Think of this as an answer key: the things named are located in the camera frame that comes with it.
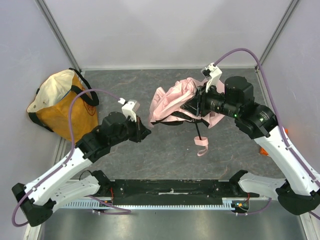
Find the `pink and black folding umbrella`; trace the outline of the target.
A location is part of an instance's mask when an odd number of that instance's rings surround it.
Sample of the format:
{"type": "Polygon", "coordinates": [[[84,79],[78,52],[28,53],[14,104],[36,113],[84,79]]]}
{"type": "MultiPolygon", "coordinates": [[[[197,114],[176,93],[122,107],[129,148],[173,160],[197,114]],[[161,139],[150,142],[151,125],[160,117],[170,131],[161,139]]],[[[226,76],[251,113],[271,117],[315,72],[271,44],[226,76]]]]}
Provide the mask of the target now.
{"type": "Polygon", "coordinates": [[[204,116],[196,115],[182,108],[183,104],[196,96],[198,87],[204,87],[207,81],[198,81],[192,77],[175,82],[168,91],[162,87],[156,89],[149,107],[149,126],[156,124],[181,125],[184,122],[203,123],[212,128],[220,122],[224,115],[211,111],[204,116]]]}

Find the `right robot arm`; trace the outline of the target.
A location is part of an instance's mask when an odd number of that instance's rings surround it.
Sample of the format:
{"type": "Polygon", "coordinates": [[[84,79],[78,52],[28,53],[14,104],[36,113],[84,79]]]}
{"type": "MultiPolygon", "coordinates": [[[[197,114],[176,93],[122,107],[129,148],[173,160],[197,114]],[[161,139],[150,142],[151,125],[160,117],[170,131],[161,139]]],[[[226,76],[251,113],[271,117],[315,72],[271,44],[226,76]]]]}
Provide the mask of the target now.
{"type": "Polygon", "coordinates": [[[276,199],[297,216],[320,205],[318,173],[312,171],[290,144],[275,113],[255,102],[254,87],[245,77],[229,77],[223,93],[219,93],[216,86],[205,83],[196,89],[188,106],[197,117],[215,112],[233,118],[236,127],[265,149],[285,176],[269,178],[240,170],[233,177],[244,192],[276,199]]]}

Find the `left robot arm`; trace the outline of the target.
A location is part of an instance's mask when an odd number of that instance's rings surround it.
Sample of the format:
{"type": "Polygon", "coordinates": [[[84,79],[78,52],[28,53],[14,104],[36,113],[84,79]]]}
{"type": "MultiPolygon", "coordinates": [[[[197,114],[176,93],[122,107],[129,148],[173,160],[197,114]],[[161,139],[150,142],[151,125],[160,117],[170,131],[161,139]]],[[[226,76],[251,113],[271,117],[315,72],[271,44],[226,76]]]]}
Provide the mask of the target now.
{"type": "Polygon", "coordinates": [[[76,173],[109,154],[113,146],[125,141],[140,143],[150,134],[151,130],[143,125],[140,117],[131,120],[121,112],[111,112],[52,168],[27,184],[17,183],[12,187],[17,200],[14,212],[21,210],[27,224],[36,227],[73,200],[104,194],[109,179],[101,170],[69,186],[64,184],[76,173]]]}

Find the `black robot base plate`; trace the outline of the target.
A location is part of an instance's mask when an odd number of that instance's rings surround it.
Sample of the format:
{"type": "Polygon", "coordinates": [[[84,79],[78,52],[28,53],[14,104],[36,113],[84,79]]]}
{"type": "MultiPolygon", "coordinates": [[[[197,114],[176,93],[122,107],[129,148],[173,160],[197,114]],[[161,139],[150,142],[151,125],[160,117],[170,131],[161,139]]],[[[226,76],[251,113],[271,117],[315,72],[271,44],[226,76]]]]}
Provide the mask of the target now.
{"type": "Polygon", "coordinates": [[[258,198],[241,189],[236,178],[218,179],[116,179],[109,180],[95,197],[112,197],[120,204],[218,204],[222,198],[258,198]]]}

